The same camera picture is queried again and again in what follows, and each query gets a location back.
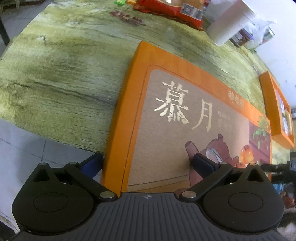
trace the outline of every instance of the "green wood grain tablecloth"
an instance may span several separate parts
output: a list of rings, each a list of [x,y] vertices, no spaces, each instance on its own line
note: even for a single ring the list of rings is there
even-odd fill
[[[120,10],[143,20],[113,17]],[[0,61],[0,118],[33,133],[104,152],[127,67],[141,40],[217,77],[265,114],[265,64],[230,42],[106,0],[55,0],[13,39]],[[289,150],[273,144],[274,162]]]

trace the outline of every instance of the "table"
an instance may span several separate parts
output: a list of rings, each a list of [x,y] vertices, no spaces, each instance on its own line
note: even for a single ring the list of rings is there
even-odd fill
[[[110,14],[143,20],[132,25]],[[205,32],[104,0],[55,0],[16,38],[0,61],[0,118],[59,142],[105,152],[126,70],[141,40],[206,70],[265,114],[256,55]],[[274,162],[289,150],[273,144]]]

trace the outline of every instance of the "paper towel roll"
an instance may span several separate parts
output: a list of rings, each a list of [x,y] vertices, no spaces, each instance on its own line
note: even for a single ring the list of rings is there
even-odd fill
[[[216,45],[221,46],[255,17],[247,4],[237,0],[208,27],[207,34]]]

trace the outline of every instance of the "tiled floor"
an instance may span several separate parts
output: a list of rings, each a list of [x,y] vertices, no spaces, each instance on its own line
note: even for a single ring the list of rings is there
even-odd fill
[[[40,5],[8,9],[1,16],[12,39],[43,11],[52,0]],[[0,56],[5,45],[0,38]],[[0,220],[18,231],[12,215],[12,202],[18,191],[40,162],[62,167],[71,161],[82,162],[93,153],[45,139],[0,119]],[[100,174],[94,178],[99,181]]]

